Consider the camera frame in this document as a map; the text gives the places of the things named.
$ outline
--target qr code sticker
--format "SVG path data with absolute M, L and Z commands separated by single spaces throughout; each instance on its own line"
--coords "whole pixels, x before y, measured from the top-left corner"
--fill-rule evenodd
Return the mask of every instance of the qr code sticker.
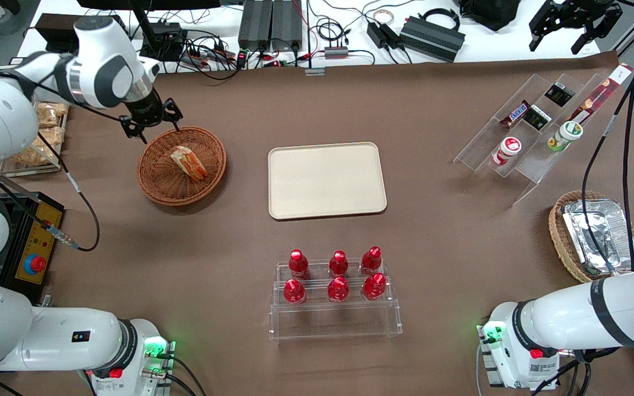
M 554 371 L 556 371 L 556 361 L 554 360 L 540 362 L 540 359 L 536 359 L 534 360 L 534 363 L 533 360 L 530 362 L 531 376 L 547 376 Z

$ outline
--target wicker basket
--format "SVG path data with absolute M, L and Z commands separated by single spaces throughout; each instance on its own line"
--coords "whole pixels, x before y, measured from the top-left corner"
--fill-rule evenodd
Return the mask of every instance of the wicker basket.
M 603 198 L 605 198 L 604 195 L 593 191 L 586 191 L 587 200 L 600 200 Z M 569 236 L 569 232 L 566 230 L 564 218 L 561 216 L 562 205 L 567 202 L 578 201 L 580 199 L 581 191 L 579 190 L 567 192 L 559 198 L 554 207 L 551 208 L 551 211 L 549 211 L 549 234 L 551 235 L 551 240 L 554 243 L 556 253 L 559 255 L 559 259 L 561 259 L 561 262 L 566 267 L 566 270 L 569 271 L 569 273 L 571 273 L 577 281 L 586 283 L 595 279 L 605 278 L 607 275 L 591 276 L 583 270 L 583 267 L 576 256 L 576 249 L 574 248 L 573 241 L 571 241 L 571 236 Z M 634 227 L 632 227 L 632 238 L 634 238 Z
M 202 161 L 209 177 L 196 182 L 171 159 L 176 146 L 190 148 Z M 188 205 L 201 200 L 224 175 L 227 154 L 222 142 L 211 132 L 181 127 L 161 133 L 144 150 L 136 168 L 136 180 L 149 200 L 166 206 Z

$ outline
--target red plastic bottle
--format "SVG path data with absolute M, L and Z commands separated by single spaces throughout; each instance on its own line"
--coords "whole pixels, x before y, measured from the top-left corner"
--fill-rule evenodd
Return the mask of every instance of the red plastic bottle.
M 363 276 L 371 276 L 378 272 L 382 259 L 380 258 L 380 248 L 373 246 L 362 257 L 362 263 L 359 266 L 359 273 Z
M 380 272 L 374 273 L 363 282 L 362 295 L 367 299 L 377 299 L 385 293 L 385 275 Z
M 293 250 L 290 253 L 290 260 L 287 263 L 290 267 L 292 277 L 299 280 L 307 281 L 310 278 L 310 268 L 307 264 L 307 257 L 299 250 Z
M 349 269 L 349 261 L 347 261 L 347 254 L 341 250 L 334 252 L 334 256 L 329 261 L 329 275 L 332 278 L 337 276 L 346 276 L 347 269 Z
M 305 286 L 302 286 L 302 283 L 294 279 L 288 279 L 285 282 L 285 288 L 282 290 L 282 296 L 284 296 L 290 304 L 302 304 L 307 300 Z
M 332 303 L 341 303 L 349 295 L 349 283 L 343 276 L 332 279 L 327 286 L 327 297 Z

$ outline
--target acrylic display stand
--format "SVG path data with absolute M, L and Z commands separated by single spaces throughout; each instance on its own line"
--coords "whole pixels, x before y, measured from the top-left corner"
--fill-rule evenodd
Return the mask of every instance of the acrylic display stand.
M 543 180 L 559 160 L 564 151 L 552 151 L 546 145 L 546 141 L 559 129 L 559 125 L 564 123 L 571 113 L 583 103 L 591 92 L 603 81 L 605 77 L 596 74 L 591 77 L 586 84 L 582 84 L 569 75 L 562 74 L 556 81 L 574 91 L 576 94 L 564 105 L 560 107 L 544 94 L 553 86 L 553 82 L 534 74 L 520 89 L 509 98 L 503 107 L 493 115 L 491 120 L 479 131 L 479 133 L 466 145 L 456 156 L 454 162 L 461 162 L 474 172 L 486 165 L 493 169 L 498 175 L 506 178 L 513 171 L 518 171 L 521 175 L 530 180 L 530 184 L 518 196 L 513 203 L 515 205 L 522 198 L 534 190 Z M 506 129 L 500 125 L 500 121 L 510 115 L 525 100 L 530 105 L 538 106 L 544 113 L 551 117 L 541 130 L 536 130 L 525 120 L 518 120 L 513 128 Z M 493 153 L 498 150 L 501 141 L 508 136 L 513 136 L 520 140 L 522 148 L 518 155 L 509 159 L 503 166 L 496 165 L 491 159 Z
M 292 278 L 287 262 L 277 263 L 274 289 L 271 296 L 271 340 L 340 338 L 349 336 L 387 336 L 402 334 L 400 305 L 385 263 L 380 272 L 385 274 L 387 288 L 379 298 L 369 301 L 360 295 L 365 276 L 359 274 L 359 258 L 349 258 L 347 283 L 349 296 L 342 302 L 327 299 L 329 261 L 310 261 L 310 279 L 300 281 L 305 286 L 307 300 L 290 304 L 282 296 L 285 281 Z

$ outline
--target green and white cup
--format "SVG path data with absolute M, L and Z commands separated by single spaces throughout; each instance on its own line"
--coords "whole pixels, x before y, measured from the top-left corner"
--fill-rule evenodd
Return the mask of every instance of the green and white cup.
M 575 121 L 566 121 L 561 124 L 559 130 L 554 133 L 554 136 L 546 141 L 546 145 L 552 151 L 562 151 L 569 145 L 569 143 L 581 138 L 583 135 L 583 127 Z

